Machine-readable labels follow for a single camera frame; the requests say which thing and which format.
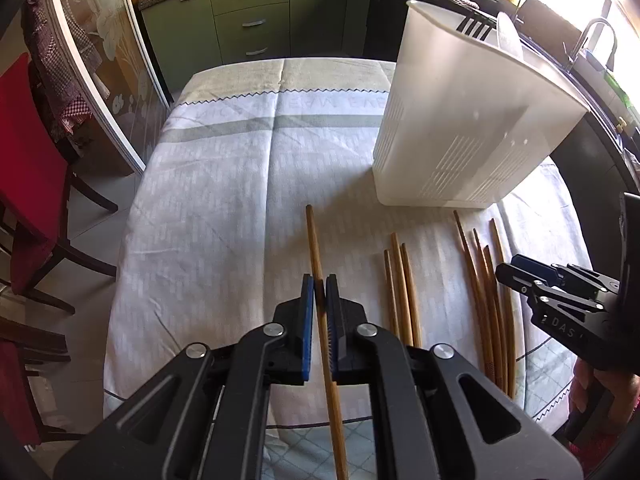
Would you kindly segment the white plastic utensil holder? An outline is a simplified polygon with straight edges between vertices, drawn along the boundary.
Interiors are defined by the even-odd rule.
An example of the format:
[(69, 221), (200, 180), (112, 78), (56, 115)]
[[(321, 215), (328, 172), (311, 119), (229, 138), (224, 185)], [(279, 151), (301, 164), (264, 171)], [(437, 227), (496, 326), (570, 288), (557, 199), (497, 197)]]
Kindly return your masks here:
[(484, 209), (536, 169), (589, 110), (567, 76), (456, 31), (464, 18), (410, 0), (373, 152), (386, 206)]

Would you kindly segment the dark wooden chopstick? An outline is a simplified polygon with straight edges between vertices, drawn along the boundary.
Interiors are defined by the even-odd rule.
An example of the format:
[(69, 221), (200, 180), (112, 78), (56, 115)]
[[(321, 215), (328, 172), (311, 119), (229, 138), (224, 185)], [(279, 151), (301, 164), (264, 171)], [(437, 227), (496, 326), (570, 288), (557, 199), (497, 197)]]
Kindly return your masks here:
[(503, 363), (506, 368), (506, 394), (514, 400), (516, 393), (516, 348), (512, 298), (510, 290), (501, 285), (498, 281), (497, 266), (500, 263), (504, 263), (504, 252), (500, 240), (497, 221), (494, 218), (491, 218), (488, 222), (488, 226), (491, 236), (490, 254), (494, 257), (494, 262), (491, 263), (491, 267), (494, 271), (494, 281), (497, 286), (499, 326), (503, 344)]
[(488, 310), (486, 302), (484, 300), (483, 292), (480, 289), (480, 280), (478, 279), (478, 274), (475, 267), (474, 259), (472, 257), (469, 242), (466, 238), (460, 216), (456, 210), (454, 211), (454, 222), (456, 222), (456, 227), (462, 244), (464, 261), (466, 264), (466, 270), (468, 270), (472, 295), (475, 304), (478, 327), (480, 328), (480, 345), (482, 346), (484, 373), (490, 380), (495, 382), (496, 370), (494, 352), (492, 351), (491, 331), (487, 317)]
[(508, 392), (506, 386), (506, 357), (502, 348), (502, 333), (499, 324), (497, 291), (492, 284), (489, 275), (488, 260), (486, 258), (482, 244), (480, 244), (480, 237), (477, 230), (473, 230), (474, 244), (480, 260), (480, 277), (482, 278), (483, 290), (485, 295), (485, 302), (488, 311), (490, 339), (492, 347), (492, 355), (494, 356), (494, 374), (495, 384), (504, 392)]

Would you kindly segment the checkered hanging apron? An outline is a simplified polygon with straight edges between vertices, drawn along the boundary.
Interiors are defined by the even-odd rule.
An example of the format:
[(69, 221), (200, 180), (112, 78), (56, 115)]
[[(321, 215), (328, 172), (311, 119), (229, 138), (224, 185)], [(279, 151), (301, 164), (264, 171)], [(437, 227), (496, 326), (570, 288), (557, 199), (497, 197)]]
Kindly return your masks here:
[(63, 58), (46, 0), (25, 0), (21, 26), (58, 128), (68, 136), (92, 115), (73, 71)]

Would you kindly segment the light bamboo chopstick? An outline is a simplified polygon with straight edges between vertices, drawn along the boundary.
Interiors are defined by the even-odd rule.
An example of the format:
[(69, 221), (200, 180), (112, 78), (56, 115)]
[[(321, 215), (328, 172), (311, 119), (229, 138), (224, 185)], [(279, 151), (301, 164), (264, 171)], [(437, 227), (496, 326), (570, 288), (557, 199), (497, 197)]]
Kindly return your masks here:
[(334, 456), (336, 478), (348, 480), (347, 453), (342, 421), (340, 394), (331, 374), (331, 356), (328, 315), (326, 314), (326, 292), (324, 291), (323, 271), (321, 264), (320, 245), (316, 222), (314, 222), (314, 208), (308, 204), (305, 208), (307, 240), (311, 274), (314, 278), (314, 302), (316, 303), (317, 324), (320, 341), (322, 375), (324, 391), (326, 392), (326, 407), (328, 408), (331, 442)]
[(423, 341), (416, 279), (413, 276), (408, 247), (401, 243), (397, 233), (390, 234), (390, 250), (398, 334), (404, 344), (421, 348)]
[(390, 331), (395, 335), (399, 335), (398, 315), (397, 315), (397, 298), (395, 292), (395, 280), (393, 274), (393, 263), (390, 251), (385, 249), (383, 252), (385, 266), (385, 281), (387, 287), (388, 299), (388, 317), (390, 318)]

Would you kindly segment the green lower kitchen cabinets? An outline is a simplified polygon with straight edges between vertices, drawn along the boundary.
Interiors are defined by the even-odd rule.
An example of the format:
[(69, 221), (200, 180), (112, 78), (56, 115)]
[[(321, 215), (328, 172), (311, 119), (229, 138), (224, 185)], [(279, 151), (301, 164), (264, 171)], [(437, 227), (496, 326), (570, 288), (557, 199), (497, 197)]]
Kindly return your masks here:
[[(410, 0), (140, 0), (142, 34), (167, 92), (176, 94), (201, 70), (267, 58), (370, 58), (399, 53)], [(416, 0), (463, 16), (450, 0)], [(587, 240), (612, 226), (620, 193), (639, 191), (631, 167), (638, 145), (614, 130), (612, 108), (577, 70), (568, 79), (591, 107), (553, 152), (577, 202)]]

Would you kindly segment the black plastic fork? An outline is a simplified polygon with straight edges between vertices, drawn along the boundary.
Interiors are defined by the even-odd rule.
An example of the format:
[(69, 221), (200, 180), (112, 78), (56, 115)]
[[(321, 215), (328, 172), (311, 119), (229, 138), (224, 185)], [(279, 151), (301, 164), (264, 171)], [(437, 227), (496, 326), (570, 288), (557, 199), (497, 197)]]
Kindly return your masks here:
[(478, 41), (485, 41), (490, 32), (496, 28), (496, 24), (476, 14), (470, 14), (462, 18), (456, 27), (456, 31), (465, 36), (470, 36)]

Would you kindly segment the patterned grey tablecloth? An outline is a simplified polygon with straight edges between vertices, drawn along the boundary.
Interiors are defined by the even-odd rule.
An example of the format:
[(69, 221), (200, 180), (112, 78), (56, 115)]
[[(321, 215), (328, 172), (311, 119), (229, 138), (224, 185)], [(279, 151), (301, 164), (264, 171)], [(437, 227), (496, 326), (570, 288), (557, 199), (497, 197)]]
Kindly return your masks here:
[(111, 412), (188, 344), (233, 344), (296, 297), (314, 210), (324, 272), (388, 322), (384, 252), (408, 249), (426, 346), (480, 364), (465, 249), (589, 266), (558, 168), (484, 210), (387, 207), (371, 171), (391, 62), (279, 58), (193, 75), (130, 207), (104, 364)]

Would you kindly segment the red chair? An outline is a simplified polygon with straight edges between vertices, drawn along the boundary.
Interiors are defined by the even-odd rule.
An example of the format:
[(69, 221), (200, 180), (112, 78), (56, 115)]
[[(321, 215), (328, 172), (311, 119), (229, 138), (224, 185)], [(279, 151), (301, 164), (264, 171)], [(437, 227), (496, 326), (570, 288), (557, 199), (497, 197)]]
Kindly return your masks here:
[[(47, 304), (36, 286), (63, 260), (110, 278), (116, 275), (114, 266), (70, 242), (70, 190), (76, 188), (109, 212), (118, 206), (85, 184), (54, 146), (32, 98), (28, 66), (23, 53), (1, 75), (1, 211), (15, 219), (9, 288), (17, 296)], [(29, 363), (69, 360), (64, 336), (2, 318), (1, 415), (22, 445), (79, 438), (42, 421), (26, 370)]]

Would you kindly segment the chrome sink faucet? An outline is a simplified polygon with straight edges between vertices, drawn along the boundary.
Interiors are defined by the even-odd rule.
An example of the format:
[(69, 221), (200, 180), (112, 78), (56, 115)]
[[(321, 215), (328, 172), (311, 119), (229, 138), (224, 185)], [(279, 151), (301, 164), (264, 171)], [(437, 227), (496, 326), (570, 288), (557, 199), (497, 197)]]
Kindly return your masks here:
[(613, 25), (606, 19), (599, 16), (589, 21), (585, 29), (580, 33), (576, 44), (570, 50), (566, 44), (563, 44), (564, 54), (566, 56), (565, 69), (569, 72), (578, 59), (580, 51), (588, 48), (592, 50), (599, 42), (603, 29), (608, 28), (612, 32), (612, 48), (605, 63), (605, 68), (612, 72), (614, 70), (615, 55), (617, 51), (617, 36)]

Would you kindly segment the glass sliding door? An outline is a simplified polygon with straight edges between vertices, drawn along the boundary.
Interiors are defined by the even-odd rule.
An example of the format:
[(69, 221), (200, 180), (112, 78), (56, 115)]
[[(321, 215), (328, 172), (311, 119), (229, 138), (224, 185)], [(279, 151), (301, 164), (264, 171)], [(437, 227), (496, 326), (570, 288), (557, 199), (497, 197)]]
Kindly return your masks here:
[(44, 0), (65, 66), (126, 164), (145, 170), (169, 104), (132, 0)]

